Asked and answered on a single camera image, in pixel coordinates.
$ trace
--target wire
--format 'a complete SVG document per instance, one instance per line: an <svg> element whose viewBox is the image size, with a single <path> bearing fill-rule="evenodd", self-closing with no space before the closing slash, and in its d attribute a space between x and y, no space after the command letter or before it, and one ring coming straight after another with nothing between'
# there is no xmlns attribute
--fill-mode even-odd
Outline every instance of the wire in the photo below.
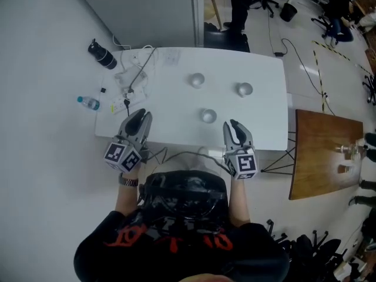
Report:
<svg viewBox="0 0 376 282"><path fill-rule="evenodd" d="M132 50L132 47L130 45L120 45L120 44L117 44L115 43L115 36L112 35L112 42L116 45L116 46L119 46L119 47L129 47L129 50Z"/></svg>
<svg viewBox="0 0 376 282"><path fill-rule="evenodd" d="M164 148L162 148L162 149L161 149L159 152L157 152L157 153L152 153L150 150L148 150L148 151L152 154L152 156L151 156L150 158L146 159L146 160L149 161L149 160L151 160L152 158L155 157L155 159L157 160L158 164L160 164L160 162L159 162L159 160L158 160L158 158L157 158L157 155L161 154L162 151L164 151L164 150L166 150L166 152L167 152L168 148L165 146Z"/></svg>
<svg viewBox="0 0 376 282"><path fill-rule="evenodd" d="M148 151L152 154L152 156L149 157L149 158L146 159L146 160L149 161L149 160L151 160L152 158L155 157L156 160L157 160L157 162L158 162L158 164L160 164L160 165L166 163L167 161L171 160L171 159L174 158L174 157L177 157L177 156L182 155L182 154L184 154L184 153L189 153L189 154L191 154L191 155L196 155L196 156L205 157L205 158L207 158L207 159L210 159L210 160L214 161L215 164L216 164L217 166L221 167L223 170L225 170L228 174L231 175L230 171L229 171L226 167L224 167L222 164L220 164L220 163L219 163L214 157L211 157L211 156L208 156L208 155L204 155L204 154L202 154L202 153L195 153L195 152L180 152L180 153L176 153L175 155L172 155L172 156L170 156L170 157L168 157L168 158L166 159L167 151L168 151L168 148L167 148L166 146L165 146L164 148L162 148L160 151L158 151L157 153L154 153L154 154L153 154L150 150L148 150ZM161 154L163 151L164 151L165 154L164 154L164 156L163 156L162 162L159 162L157 156L158 156L159 154Z"/></svg>
<svg viewBox="0 0 376 282"><path fill-rule="evenodd" d="M345 245L344 245L344 248L347 246L348 242L350 241L350 239L354 236L355 232L359 230L359 228L363 225L363 221L361 222L361 224L356 228L356 230L351 234L351 236L348 238L348 240L346 241Z"/></svg>
<svg viewBox="0 0 376 282"><path fill-rule="evenodd" d="M146 62L143 64L143 66L141 67L139 73L137 73L137 75L135 76L135 78L133 78L132 82L130 83L129 85L129 90L128 90L128 93L133 93L134 90L132 89L132 85L133 83L135 82L135 80L139 77L139 75L141 74L143 68L146 66L147 62L149 61L149 59L152 57L154 51L157 49L157 47L155 47L152 51L152 53L149 55L149 57L147 58Z"/></svg>
<svg viewBox="0 0 376 282"><path fill-rule="evenodd" d="M271 51L273 52L274 54L274 49L273 49L273 46L271 44L271 37L270 37L270 11L268 9L268 29L269 29L269 42L270 42L270 47L271 47Z"/></svg>
<svg viewBox="0 0 376 282"><path fill-rule="evenodd" d="M330 112L335 116L335 114L333 113L333 111L332 111L331 108L329 107L329 104L328 104L327 100L325 100L325 103L327 104L327 106L328 106Z"/></svg>
<svg viewBox="0 0 376 282"><path fill-rule="evenodd" d="M201 156L201 157L205 157L207 159L213 160L217 166L221 167L228 174L231 174L230 171L226 167L224 167L222 164L220 164L214 157L203 155L202 153L195 153L195 152L180 152L180 153L176 153L175 155L172 155L172 156L168 157L167 160L165 160L164 162L162 161L162 164L165 163L165 162L167 162L167 161L169 161L169 160L171 160L172 158L177 157L179 155L182 155L184 153L189 153L191 155Z"/></svg>
<svg viewBox="0 0 376 282"><path fill-rule="evenodd" d="M319 95L322 96L322 94L320 93L320 91L317 90L317 88L316 88L315 85L313 84L313 81L312 81L310 75L308 74L308 71L307 71L306 67L304 66L303 62L301 61L301 58L300 58L300 56L299 56L299 53L297 52L297 50L296 50L294 44L291 43L291 41L290 41L289 39L286 39L286 38L281 39L282 44L283 44L283 45L285 46L285 48L286 48L286 53L284 53L283 55L286 55L287 52L288 52L287 46L286 46L286 44L283 42L283 40L288 41L288 42L292 45L292 47L293 47L294 50L295 50L296 55L298 56L298 58L299 58L299 60L300 60L301 65L303 66L303 68L304 68L304 70L305 70L305 72L306 72L308 78L310 79L310 82L311 82L312 86L315 88L316 92L317 92Z"/></svg>

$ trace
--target person's leg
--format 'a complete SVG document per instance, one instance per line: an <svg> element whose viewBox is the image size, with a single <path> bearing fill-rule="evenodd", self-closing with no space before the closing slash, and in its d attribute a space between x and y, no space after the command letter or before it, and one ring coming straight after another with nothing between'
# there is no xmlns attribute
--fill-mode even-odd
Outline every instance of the person's leg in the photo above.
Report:
<svg viewBox="0 0 376 282"><path fill-rule="evenodd" d="M248 17L248 10L253 0L231 0L232 21L230 29L235 32L244 30Z"/></svg>
<svg viewBox="0 0 376 282"><path fill-rule="evenodd" d="M363 181L360 182L359 186L362 189L376 191L376 182L370 182L370 181L363 180Z"/></svg>
<svg viewBox="0 0 376 282"><path fill-rule="evenodd" d="M376 149L367 149L367 158L376 163Z"/></svg>
<svg viewBox="0 0 376 282"><path fill-rule="evenodd" d="M364 140L372 145L372 146L375 146L376 147L376 134L373 134L373 133L366 133L364 135Z"/></svg>
<svg viewBox="0 0 376 282"><path fill-rule="evenodd" d="M244 29L248 16L248 7L246 0L231 0L232 19L230 29L235 32L241 32Z"/></svg>
<svg viewBox="0 0 376 282"><path fill-rule="evenodd" d="M340 19L331 18L330 23L332 24L332 27L328 31L328 36L330 36L331 38L337 39L337 36L341 31Z"/></svg>
<svg viewBox="0 0 376 282"><path fill-rule="evenodd" d="M340 20L340 27L342 35L337 35L337 41L339 42L352 42L354 40L353 34L349 27L346 27Z"/></svg>
<svg viewBox="0 0 376 282"><path fill-rule="evenodd" d="M376 196L366 197L366 196L355 196L355 204L364 204L368 207L376 208Z"/></svg>

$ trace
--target tabletop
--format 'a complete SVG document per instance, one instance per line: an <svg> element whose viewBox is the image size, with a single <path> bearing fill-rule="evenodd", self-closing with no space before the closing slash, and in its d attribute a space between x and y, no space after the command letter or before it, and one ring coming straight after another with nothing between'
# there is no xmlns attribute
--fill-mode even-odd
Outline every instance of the tabletop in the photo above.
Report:
<svg viewBox="0 0 376 282"><path fill-rule="evenodd" d="M334 192L359 183L361 160L340 152L363 137L363 123L296 110L295 166L290 199Z"/></svg>
<svg viewBox="0 0 376 282"><path fill-rule="evenodd" d="M139 57L144 64L149 49L123 51L125 68ZM96 136L113 137L126 110L111 114L110 102L119 96L114 74L122 71L120 52L114 52L117 66L103 69L100 110ZM148 141L177 145L224 147L223 123L234 119L253 135L256 149L287 148L287 93L282 60L269 56L209 48L158 48L145 66L148 98L130 108L130 113L145 108L153 115ZM205 83L193 88L190 76L202 73ZM239 83L248 82L253 93L241 98ZM217 113L214 123L201 120L203 109Z"/></svg>

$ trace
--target black pants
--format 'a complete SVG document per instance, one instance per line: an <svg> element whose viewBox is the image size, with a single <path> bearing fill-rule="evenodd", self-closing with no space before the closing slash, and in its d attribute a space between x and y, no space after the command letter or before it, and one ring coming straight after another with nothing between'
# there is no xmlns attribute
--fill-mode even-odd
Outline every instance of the black pants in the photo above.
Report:
<svg viewBox="0 0 376 282"><path fill-rule="evenodd" d="M362 181L360 183L362 189L368 189L376 191L376 182ZM367 196L355 196L355 204L364 204L368 207L376 208L376 196L367 197Z"/></svg>
<svg viewBox="0 0 376 282"><path fill-rule="evenodd" d="M235 32L241 32L244 29L248 17L248 9L253 0L231 0L232 21L230 29Z"/></svg>
<svg viewBox="0 0 376 282"><path fill-rule="evenodd" d="M364 140L372 145L376 146L376 134L373 133L366 133L364 136ZM367 157L372 161L376 162L376 149L367 149Z"/></svg>

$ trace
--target small device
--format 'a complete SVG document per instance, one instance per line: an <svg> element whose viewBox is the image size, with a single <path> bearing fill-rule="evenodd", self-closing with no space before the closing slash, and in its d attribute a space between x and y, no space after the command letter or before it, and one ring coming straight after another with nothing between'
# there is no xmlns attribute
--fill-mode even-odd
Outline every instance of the small device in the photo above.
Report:
<svg viewBox="0 0 376 282"><path fill-rule="evenodd" d="M143 88L141 86L138 86L136 88L133 89L134 92L132 93L123 93L117 97L115 97L112 101L111 101L111 113L113 114L117 114L123 110L126 110L127 107L128 108L131 108L132 106L136 105L137 103L140 103L144 100L146 100L146 95L143 91ZM127 99L129 100L129 105L126 106L126 104L124 104L124 99Z"/></svg>
<svg viewBox="0 0 376 282"><path fill-rule="evenodd" d="M225 122L223 124L223 137L226 145L224 161L235 180L251 179L259 171L252 145L252 134L238 121L231 119L230 123L239 143L235 143L230 126Z"/></svg>

